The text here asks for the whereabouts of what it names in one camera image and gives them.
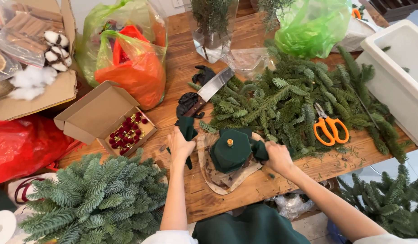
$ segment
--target green plastic bag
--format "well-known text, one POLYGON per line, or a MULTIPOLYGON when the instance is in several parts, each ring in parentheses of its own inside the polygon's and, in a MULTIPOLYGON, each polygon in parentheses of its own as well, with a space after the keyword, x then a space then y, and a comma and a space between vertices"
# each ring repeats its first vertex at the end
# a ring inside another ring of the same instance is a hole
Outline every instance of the green plastic bag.
POLYGON ((166 49, 168 18, 157 0, 117 0, 114 5, 97 4, 84 21, 83 34, 77 34, 75 60, 88 84, 96 87, 94 79, 100 49, 100 34, 108 24, 136 25, 150 42, 166 49))
POLYGON ((344 38, 351 14, 351 0, 298 0, 277 12, 275 43, 293 56, 326 58, 344 38))

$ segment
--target white plastic container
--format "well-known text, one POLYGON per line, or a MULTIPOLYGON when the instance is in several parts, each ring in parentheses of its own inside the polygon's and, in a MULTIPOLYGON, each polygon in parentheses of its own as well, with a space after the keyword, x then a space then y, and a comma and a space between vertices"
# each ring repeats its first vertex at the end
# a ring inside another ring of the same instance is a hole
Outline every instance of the white plastic container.
POLYGON ((358 64, 372 64, 376 70, 367 87, 418 146, 418 26, 401 20, 365 38, 361 47, 364 52, 357 58, 358 64), (384 53, 386 46, 391 49, 384 53))

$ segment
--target white sleeve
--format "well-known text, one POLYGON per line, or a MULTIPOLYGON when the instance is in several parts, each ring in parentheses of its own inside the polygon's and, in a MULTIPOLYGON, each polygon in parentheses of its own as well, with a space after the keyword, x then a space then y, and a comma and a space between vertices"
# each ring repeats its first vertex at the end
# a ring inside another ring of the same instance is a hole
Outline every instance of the white sleeve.
POLYGON ((159 230, 141 244, 198 244, 187 230, 159 230))
POLYGON ((383 234, 359 239, 353 244, 418 244, 418 239, 401 239, 392 234, 383 234))

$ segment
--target wooden table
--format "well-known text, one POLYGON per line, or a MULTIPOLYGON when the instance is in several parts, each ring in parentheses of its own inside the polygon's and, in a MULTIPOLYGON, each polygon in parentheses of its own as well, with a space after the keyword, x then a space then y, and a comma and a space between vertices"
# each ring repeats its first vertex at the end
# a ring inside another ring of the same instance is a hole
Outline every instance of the wooden table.
MULTIPOLYGON (((369 3, 365 2, 365 4, 378 25, 388 26, 388 23, 374 11, 369 3)), ((240 10, 238 15, 240 13, 244 16, 236 19, 231 49, 262 47, 264 39, 274 36, 274 32, 265 36, 259 14, 245 15, 246 9, 240 10)), ((330 67, 342 62, 338 54, 330 54, 323 61, 330 67)), ((179 98, 186 92, 194 91, 187 85, 187 82, 191 81, 191 76, 197 71, 194 66, 200 64, 212 67, 215 72, 226 67, 226 64, 222 62, 215 64, 205 62, 195 51, 185 14, 169 17, 165 98, 162 104, 145 113, 158 127, 158 131, 143 145, 145 151, 143 158, 153 157, 160 167, 168 169, 170 166, 171 157, 165 150, 167 135, 177 120, 175 111, 179 98)), ((202 109, 206 113, 204 121, 210 121, 212 108, 212 104, 209 103, 202 109)), ((194 127, 201 133, 198 121, 198 119, 195 120, 194 127)), ((408 139, 408 136, 400 128, 397 130, 401 135, 401 141, 408 139)), ((353 152, 342 155, 333 151, 322 154, 320 158, 307 157, 297 160, 294 162, 295 165, 314 180, 322 181, 391 158, 390 155, 382 155, 378 152, 367 132, 352 131, 350 135, 352 139, 350 143, 346 144, 346 147, 351 148, 353 152)), ((414 149, 416 147, 413 145, 407 151, 410 152, 414 149)), ((66 167, 71 162, 79 160, 81 155, 97 152, 107 156, 100 144, 95 141, 91 145, 79 149, 78 152, 70 153, 63 158, 60 161, 60 167, 66 167)), ((218 195, 208 187, 202 177, 196 149, 191 155, 191 160, 192 170, 186 168, 184 171, 186 211, 189 223, 297 188, 292 182, 265 166, 263 170, 249 176, 233 192, 227 195, 218 195), (276 178, 271 179, 269 173, 275 174, 276 178)))

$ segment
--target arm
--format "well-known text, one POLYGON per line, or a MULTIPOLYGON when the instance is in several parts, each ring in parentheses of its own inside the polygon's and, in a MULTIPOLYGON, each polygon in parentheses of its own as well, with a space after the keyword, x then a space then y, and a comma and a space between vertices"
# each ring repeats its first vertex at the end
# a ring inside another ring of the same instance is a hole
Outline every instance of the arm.
POLYGON ((178 127, 168 135, 171 150, 170 182, 160 230, 188 230, 184 202, 183 172, 186 158, 191 155, 195 141, 186 141, 178 127))
POLYGON ((361 238, 388 233, 380 225, 315 182, 295 166, 286 146, 268 141, 266 142, 266 150, 269 154, 269 161, 266 164, 304 191, 350 241, 354 242, 361 238))

